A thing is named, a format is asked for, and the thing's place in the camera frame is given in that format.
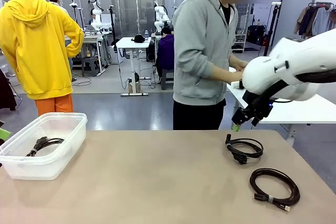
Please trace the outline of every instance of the black pants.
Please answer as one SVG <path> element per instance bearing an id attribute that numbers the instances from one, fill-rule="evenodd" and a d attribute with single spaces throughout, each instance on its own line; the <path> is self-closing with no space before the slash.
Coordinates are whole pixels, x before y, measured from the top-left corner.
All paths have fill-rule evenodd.
<path id="1" fill-rule="evenodd" d="M 218 130 L 225 105 L 225 99 L 210 106 L 192 106 L 174 101 L 173 130 Z"/>

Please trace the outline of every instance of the black shirt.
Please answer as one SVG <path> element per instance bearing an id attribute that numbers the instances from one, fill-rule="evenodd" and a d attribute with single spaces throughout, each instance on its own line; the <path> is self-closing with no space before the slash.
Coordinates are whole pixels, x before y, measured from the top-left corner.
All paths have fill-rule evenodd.
<path id="1" fill-rule="evenodd" d="M 223 10 L 226 23 L 227 23 L 227 25 L 229 25 L 229 23 L 230 23 L 231 6 L 229 5 L 228 7 L 224 7 L 222 4 L 220 4 L 220 7 Z"/>

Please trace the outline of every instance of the white plastic box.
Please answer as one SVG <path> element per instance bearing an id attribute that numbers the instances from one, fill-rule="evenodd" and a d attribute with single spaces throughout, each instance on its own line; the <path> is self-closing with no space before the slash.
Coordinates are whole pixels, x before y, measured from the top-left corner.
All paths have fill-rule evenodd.
<path id="1" fill-rule="evenodd" d="M 86 122 L 82 113 L 44 114 L 0 146 L 0 163 L 13 179 L 55 179 L 84 141 Z M 35 157 L 26 157 L 43 136 L 63 138 L 64 142 L 41 149 Z"/>

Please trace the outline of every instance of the person's arm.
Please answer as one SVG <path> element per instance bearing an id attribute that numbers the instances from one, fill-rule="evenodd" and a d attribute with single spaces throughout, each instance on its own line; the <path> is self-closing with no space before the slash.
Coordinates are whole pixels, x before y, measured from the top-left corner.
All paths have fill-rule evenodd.
<path id="1" fill-rule="evenodd" d="M 203 54 L 205 50 L 206 17 L 195 1 L 185 1 L 174 15 L 176 66 L 182 71 L 206 79 L 231 83 L 241 79 L 240 73 L 216 67 Z"/>
<path id="2" fill-rule="evenodd" d="M 237 71 L 243 71 L 248 62 L 239 60 L 236 56 L 234 56 L 233 53 L 230 54 L 229 56 L 229 66 L 232 68 L 235 68 Z"/>
<path id="3" fill-rule="evenodd" d="M 9 22 L 9 19 L 6 18 L 6 12 L 8 10 L 6 7 L 3 7 L 0 10 L 0 47 L 14 70 L 17 78 L 19 78 L 17 74 L 17 62 L 16 62 L 16 35 L 14 32 L 14 27 L 11 22 Z"/>
<path id="4" fill-rule="evenodd" d="M 71 43 L 67 46 L 67 56 L 75 57 L 82 46 L 84 33 L 80 26 L 65 12 L 61 12 L 64 34 L 71 39 Z"/>

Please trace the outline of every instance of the gray floor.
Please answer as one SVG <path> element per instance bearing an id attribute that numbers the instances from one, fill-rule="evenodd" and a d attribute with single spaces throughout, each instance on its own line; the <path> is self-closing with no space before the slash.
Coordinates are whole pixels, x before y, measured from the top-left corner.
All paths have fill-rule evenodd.
<path id="1" fill-rule="evenodd" d="M 17 132 L 37 117 L 34 102 L 23 95 L 17 111 L 0 110 L 4 129 Z M 148 97 L 120 97 L 118 94 L 73 94 L 77 112 L 88 116 L 88 130 L 171 130 L 171 93 L 152 93 Z M 230 128 L 234 97 L 227 92 L 227 106 L 221 129 Z M 258 129 L 278 131 L 283 137 L 286 131 L 280 125 L 262 125 Z M 336 193 L 336 141 L 334 125 L 305 126 L 297 134 L 295 150 L 311 165 Z"/>

